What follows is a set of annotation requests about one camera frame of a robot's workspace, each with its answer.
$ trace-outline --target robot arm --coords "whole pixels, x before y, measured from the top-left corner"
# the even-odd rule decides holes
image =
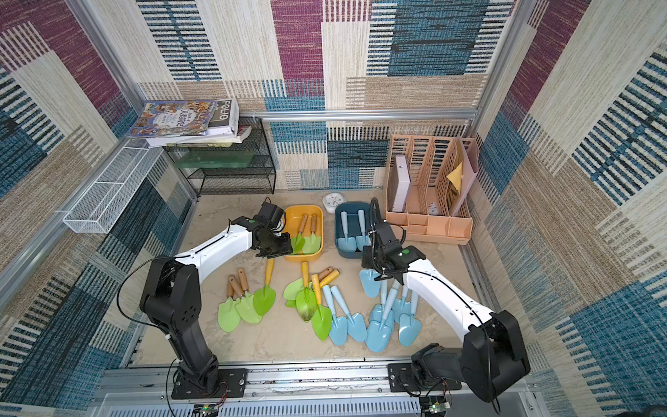
[[[290,254],[289,234],[281,233],[285,212],[264,202],[252,219],[240,217],[227,229],[196,248],[173,258],[151,263],[139,308],[169,340],[181,362],[183,377],[202,392],[219,386],[218,361],[199,327],[199,284],[220,265],[248,249],[257,256],[275,258]]]
[[[371,246],[362,266],[394,277],[416,291],[456,331],[461,349],[430,344],[412,355],[412,378],[418,386],[435,386],[443,378],[463,381],[483,401],[491,402],[528,375],[530,363],[515,317],[494,313],[448,281],[414,246],[403,248],[392,225],[382,220],[377,199],[371,201]]]

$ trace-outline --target white wire basket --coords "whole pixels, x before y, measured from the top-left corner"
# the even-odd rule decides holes
[[[75,233],[108,234],[161,153],[143,139],[129,140],[63,222]]]

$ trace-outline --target yellow paper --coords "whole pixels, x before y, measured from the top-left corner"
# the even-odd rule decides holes
[[[461,191],[461,175],[463,174],[463,162],[459,163],[454,171],[447,175],[447,179],[452,182],[456,191]]]

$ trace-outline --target patterned wallpaper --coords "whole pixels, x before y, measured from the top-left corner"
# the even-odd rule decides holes
[[[480,126],[472,242],[553,416],[667,404],[665,22],[539,0]]]
[[[514,0],[90,3],[147,98],[236,97],[263,111],[476,108]],[[368,126],[272,123],[276,187],[379,186],[395,125]],[[348,157],[358,151],[374,157]]]
[[[136,118],[64,1],[0,1],[0,270]],[[0,312],[0,414],[82,415],[134,331],[111,301],[191,201],[160,159],[108,235],[67,232]],[[121,305],[136,311],[146,272]]]

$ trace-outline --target yellow tray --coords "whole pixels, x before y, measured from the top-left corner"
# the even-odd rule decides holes
[[[314,204],[300,204],[293,205],[288,207],[285,210],[285,216],[287,217],[287,225],[285,226],[285,232],[289,233],[290,237],[294,237],[299,233],[299,224],[301,223],[301,218],[304,214],[308,215],[308,221],[305,224],[305,229],[303,230],[304,236],[310,236],[310,223],[312,222],[312,215],[317,214],[317,230],[315,235],[321,236],[322,245],[320,245],[319,250],[312,255],[286,255],[285,259],[290,262],[312,262],[319,259],[322,255],[322,246],[324,246],[324,233],[322,228],[322,223],[324,220],[322,209],[318,205]]]

